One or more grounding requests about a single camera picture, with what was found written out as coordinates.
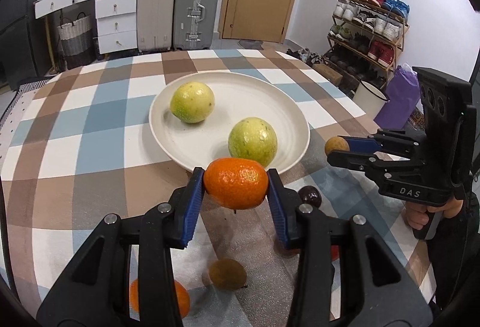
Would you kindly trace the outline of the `person's right hand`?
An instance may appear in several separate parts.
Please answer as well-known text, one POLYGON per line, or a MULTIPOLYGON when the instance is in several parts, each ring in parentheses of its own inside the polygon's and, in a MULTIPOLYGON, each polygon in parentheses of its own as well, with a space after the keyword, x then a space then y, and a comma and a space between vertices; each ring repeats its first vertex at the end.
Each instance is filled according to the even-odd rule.
POLYGON ((419 203, 406 202, 402 212, 404 222, 412 229, 422 230, 429 222, 429 213, 441 212, 445 218, 456 216, 462 209, 463 200, 450 198, 442 207, 431 207, 419 203))

